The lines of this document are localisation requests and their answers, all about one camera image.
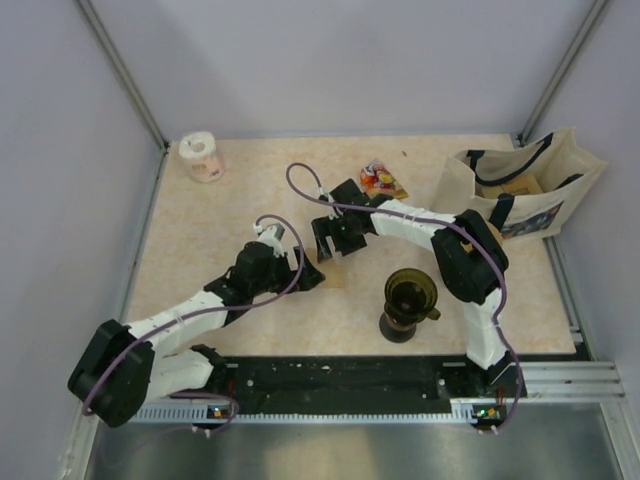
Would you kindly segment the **brown paper coffee filter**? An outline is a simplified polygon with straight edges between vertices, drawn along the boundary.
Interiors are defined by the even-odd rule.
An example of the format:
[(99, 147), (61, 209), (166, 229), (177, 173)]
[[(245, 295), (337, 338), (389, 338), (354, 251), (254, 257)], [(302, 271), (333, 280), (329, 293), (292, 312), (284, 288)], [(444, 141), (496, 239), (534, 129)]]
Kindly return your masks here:
[(344, 268), (335, 258), (319, 263), (317, 261), (317, 250), (315, 247), (306, 247), (305, 254), (311, 265), (322, 273), (325, 279), (318, 285), (324, 289), (345, 289), (346, 275)]
[(495, 238), (496, 242), (499, 245), (503, 244), (503, 236), (501, 235), (500, 231), (498, 228), (496, 228), (491, 222), (487, 222), (486, 223), (488, 229), (490, 230), (491, 234), (493, 235), (493, 237)]

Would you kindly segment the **dark green coffee dripper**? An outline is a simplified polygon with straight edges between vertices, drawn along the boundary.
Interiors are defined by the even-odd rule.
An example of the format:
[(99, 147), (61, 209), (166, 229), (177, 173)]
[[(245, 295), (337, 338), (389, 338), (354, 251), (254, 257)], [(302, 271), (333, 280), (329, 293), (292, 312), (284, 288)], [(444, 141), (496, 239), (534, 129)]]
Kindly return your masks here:
[(437, 287), (432, 278), (415, 268), (392, 273), (384, 286), (384, 311), (398, 325), (410, 326), (425, 319), (437, 321)]

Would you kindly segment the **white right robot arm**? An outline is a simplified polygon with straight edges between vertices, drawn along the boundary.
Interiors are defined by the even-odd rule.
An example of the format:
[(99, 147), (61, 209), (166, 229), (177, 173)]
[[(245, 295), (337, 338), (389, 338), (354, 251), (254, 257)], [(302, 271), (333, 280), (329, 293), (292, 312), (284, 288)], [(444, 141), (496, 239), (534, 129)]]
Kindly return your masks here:
[(367, 234), (407, 240), (432, 252), (444, 286), (463, 304), (467, 384), (481, 396), (498, 389), (517, 355), (500, 326), (509, 261), (484, 218), (472, 209), (440, 214), (384, 194), (370, 198), (352, 180), (319, 193), (313, 201), (329, 207), (330, 214), (312, 222), (318, 260), (366, 247)]

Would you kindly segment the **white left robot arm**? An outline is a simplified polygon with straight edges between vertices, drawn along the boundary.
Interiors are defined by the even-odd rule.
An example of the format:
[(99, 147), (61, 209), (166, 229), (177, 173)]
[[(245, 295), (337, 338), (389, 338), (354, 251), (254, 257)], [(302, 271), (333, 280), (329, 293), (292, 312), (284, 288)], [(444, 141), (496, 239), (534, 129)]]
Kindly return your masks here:
[(72, 371), (68, 390), (82, 403), (84, 415), (95, 415), (111, 428), (133, 418), (151, 400), (199, 390), (216, 396), (227, 374), (206, 354), (177, 350), (209, 331), (230, 325), (261, 306), (259, 296), (277, 301), (288, 293), (309, 291), (325, 279), (295, 247), (290, 268), (286, 253), (263, 242), (247, 243), (221, 277), (195, 295), (161, 313), (129, 324), (102, 323)]

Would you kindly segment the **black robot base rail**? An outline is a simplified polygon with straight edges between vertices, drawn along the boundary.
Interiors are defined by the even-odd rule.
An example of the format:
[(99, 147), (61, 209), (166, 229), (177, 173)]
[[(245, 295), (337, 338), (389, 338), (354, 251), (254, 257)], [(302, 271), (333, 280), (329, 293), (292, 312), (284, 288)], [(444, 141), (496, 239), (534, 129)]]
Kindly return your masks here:
[(241, 413), (391, 415), (448, 413), (456, 399), (501, 403), (526, 394), (510, 360), (484, 371), (464, 356), (227, 356), (201, 392)]

